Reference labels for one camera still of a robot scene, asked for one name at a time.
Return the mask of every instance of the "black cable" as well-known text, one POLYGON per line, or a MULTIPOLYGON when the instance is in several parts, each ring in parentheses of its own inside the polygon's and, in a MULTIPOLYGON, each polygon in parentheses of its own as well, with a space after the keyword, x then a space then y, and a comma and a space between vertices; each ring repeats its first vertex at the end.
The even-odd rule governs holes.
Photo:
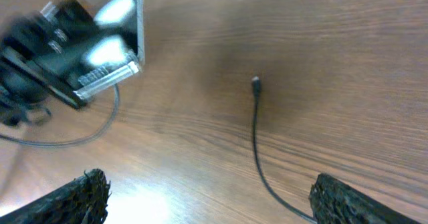
POLYGON ((117 84, 114 85, 113 90, 114 90, 114 105, 113 105, 112 113, 108 117, 107 121, 102 125, 102 127, 98 129, 97 132, 95 132, 94 134, 91 134, 87 137, 79 138, 76 140, 69 140, 69 141, 62 141, 62 142, 39 142, 39 141, 21 140, 18 138, 5 136, 2 134, 0 134, 0 139, 21 144, 24 146, 42 147, 42 148, 63 148, 63 147, 71 147, 71 146, 92 142, 97 138, 100 138, 107 131, 107 129, 112 125, 114 119, 118 114, 119 105, 120 105, 120 94, 119 94, 119 87, 117 86, 117 84))
POLYGON ((253 86, 253 95, 254 95, 254 115, 253 115, 253 126, 252 126, 253 151, 254 151, 255 165, 257 166, 257 170, 259 171, 260 179, 263 182, 263 184, 265 185, 265 188, 267 189, 269 194, 271 196, 273 196, 275 198, 275 200, 277 200, 279 203, 281 203, 281 205, 283 205, 286 209, 288 209, 292 213, 294 213, 294 214, 298 215, 299 217, 305 219, 309 223, 316 224, 316 221, 314 218, 307 215, 303 211, 293 207, 292 205, 287 203, 285 200, 283 200, 278 194, 276 194, 276 192, 270 187, 268 181, 266 180, 266 178, 263 174, 263 171, 262 171, 261 165, 260 165, 260 161, 259 161, 258 152, 257 152, 257 139, 256 139, 257 112, 258 112, 258 108, 259 108, 259 97, 260 97, 260 92, 261 92, 260 79, 257 76, 254 77, 253 80, 251 81, 251 84, 253 86))

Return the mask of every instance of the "curved cable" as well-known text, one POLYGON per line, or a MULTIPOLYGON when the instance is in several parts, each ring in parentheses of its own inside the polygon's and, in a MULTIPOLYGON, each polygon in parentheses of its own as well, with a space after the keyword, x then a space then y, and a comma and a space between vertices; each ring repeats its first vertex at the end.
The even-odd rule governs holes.
POLYGON ((298 215, 299 217, 305 219, 309 223, 316 224, 316 221, 313 217, 307 215, 303 211, 293 207, 288 202, 283 200, 276 192, 270 187, 268 181, 266 180, 263 171, 261 169, 260 161, 259 161, 259 155, 257 151, 257 138, 256 138, 256 127, 257 127, 257 113, 259 109, 259 97, 261 92, 261 83, 260 79, 256 76, 252 80, 252 86, 253 86, 253 95, 254 95, 254 113, 253 113, 253 125, 252 125, 252 140, 253 140, 253 152, 254 152, 254 161, 255 165, 257 166, 257 170, 259 172, 259 176, 261 181, 263 182, 265 188, 269 192, 271 196, 275 198, 275 200, 281 205, 283 205, 286 209, 291 211, 292 213, 298 215))
POLYGON ((69 140, 69 141, 62 141, 62 142, 39 142, 39 141, 31 141, 31 140, 21 140, 10 136, 5 136, 3 134, 0 134, 0 139, 21 144, 24 146, 42 147, 42 148, 64 148, 64 147, 71 147, 71 146, 92 142, 97 138, 100 138, 107 131, 107 129, 112 125, 114 119, 118 114, 119 105, 120 105, 120 93, 119 93, 119 87, 117 86, 117 84, 114 85, 113 90, 114 90, 114 105, 113 105, 112 113, 108 117, 107 121, 102 125, 102 127, 98 129, 94 134, 91 134, 87 137, 79 138, 76 140, 69 140))

